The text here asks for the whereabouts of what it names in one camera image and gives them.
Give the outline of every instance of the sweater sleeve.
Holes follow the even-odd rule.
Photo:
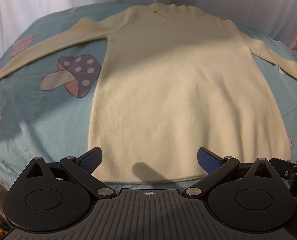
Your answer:
[[[132,13],[133,8],[130,7],[100,22],[86,17],[80,19],[71,29],[37,43],[13,58],[0,69],[0,80],[23,66],[61,49],[87,41],[107,38],[110,33],[126,26]]]
[[[265,42],[253,39],[239,31],[239,29],[229,20],[225,20],[225,25],[239,40],[250,48],[252,54],[279,66],[285,73],[297,79],[297,62],[287,60],[270,49]]]

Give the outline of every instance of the bed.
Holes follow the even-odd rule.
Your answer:
[[[70,29],[83,17],[101,21],[131,6],[134,4],[97,3],[44,16],[34,21],[3,54],[0,69],[21,51]],[[236,26],[249,37],[264,41],[283,58],[297,62],[296,50],[288,49],[260,31],[239,24]],[[33,157],[41,156],[46,162],[58,162],[63,157],[87,152],[90,111],[98,75],[94,76],[90,89],[82,93],[69,85],[44,89],[42,81],[59,71],[65,62],[63,57],[68,55],[102,65],[106,48],[106,40],[74,45],[34,61],[0,81],[0,185],[6,190]],[[253,59],[273,92],[291,144],[291,161],[297,163],[297,80],[276,65],[257,56]],[[117,192],[124,187],[183,190],[195,181],[153,185],[107,184]]]

